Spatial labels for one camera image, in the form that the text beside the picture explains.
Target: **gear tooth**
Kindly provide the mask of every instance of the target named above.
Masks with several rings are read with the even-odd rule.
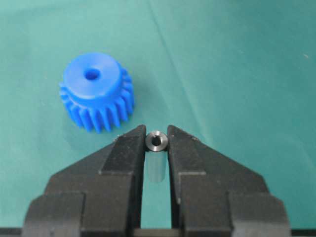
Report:
[[[122,71],[122,75],[126,76],[127,75],[127,70],[124,67],[120,67],[121,71]]]
[[[123,83],[123,87],[124,87],[125,90],[127,90],[131,94],[131,96],[132,96],[132,105],[134,106],[135,101],[134,101],[134,87],[133,87],[133,84],[129,83],[129,82],[124,82]]]
[[[132,78],[130,77],[129,74],[126,74],[125,76],[123,76],[123,80],[126,82],[132,82]]]
[[[66,93],[65,90],[60,90],[59,95],[60,95],[62,100],[65,100],[68,98],[68,94]]]
[[[72,119],[72,121],[75,121],[75,119],[70,111],[70,107],[73,105],[73,103],[71,102],[71,100],[69,100],[69,98],[63,99],[62,101],[63,101],[63,104],[64,104],[70,118]]]
[[[89,110],[89,114],[91,117],[91,121],[93,123],[94,129],[97,133],[101,133],[102,131],[102,124],[100,121],[100,113],[96,109]]]
[[[126,103],[126,108],[127,108],[127,112],[129,114],[132,114],[133,113],[133,100],[131,98],[131,94],[129,93],[129,91],[123,89],[122,90],[122,98],[123,100],[125,101]]]
[[[126,104],[123,98],[118,98],[115,101],[115,105],[118,108],[118,114],[121,120],[123,121],[128,121],[128,115],[127,115],[127,109],[126,109]]]
[[[92,121],[91,121],[91,118],[90,118],[88,110],[81,108],[79,110],[79,115],[80,115],[80,118],[81,118],[81,121],[83,123],[84,128],[88,132],[90,132],[92,130],[92,128],[93,128],[93,124],[92,124]]]
[[[77,124],[78,127],[82,127],[82,121],[79,115],[79,107],[75,104],[70,106],[70,112],[73,115],[73,118],[75,120],[75,123]]]
[[[119,121],[119,112],[117,107],[114,104],[110,104],[108,106],[108,109],[110,110],[112,121],[116,127],[120,127],[120,121]]]
[[[66,86],[65,86],[65,84],[64,84],[63,82],[60,82],[60,83],[59,83],[59,87],[60,87],[61,89],[65,89],[65,88],[66,88]]]
[[[103,120],[103,125],[105,127],[105,130],[110,132],[111,131],[111,122],[110,122],[110,118],[109,118],[108,113],[107,113],[107,109],[100,110],[100,114],[101,114],[101,117]]]

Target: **green surface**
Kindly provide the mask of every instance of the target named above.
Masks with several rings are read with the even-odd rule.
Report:
[[[292,227],[315,228],[315,16],[315,0],[3,1],[0,226],[22,225],[51,174],[143,123],[174,124],[258,171]],[[133,77],[135,112],[111,133],[76,127],[58,95],[86,52]],[[168,189],[145,188],[152,219]]]

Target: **center hole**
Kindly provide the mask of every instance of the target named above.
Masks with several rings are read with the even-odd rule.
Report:
[[[160,136],[154,136],[152,138],[152,144],[157,147],[157,146],[160,146],[161,145],[161,138]]]
[[[100,71],[95,68],[90,68],[85,71],[84,76],[87,80],[95,80],[100,76]]]

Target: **teal cloth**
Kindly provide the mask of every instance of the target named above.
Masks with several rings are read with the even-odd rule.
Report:
[[[316,228],[315,16],[315,0],[2,2],[0,226],[22,226],[56,171],[139,124],[174,124],[262,174],[293,228]],[[111,133],[76,127],[59,98],[87,52],[133,78],[135,112]],[[143,227],[170,226],[167,181],[145,181]]]

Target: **plastic gear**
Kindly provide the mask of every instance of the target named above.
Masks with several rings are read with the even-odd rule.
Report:
[[[133,113],[134,92],[126,69],[111,56],[88,53],[65,69],[60,96],[71,119],[87,131],[120,127]]]

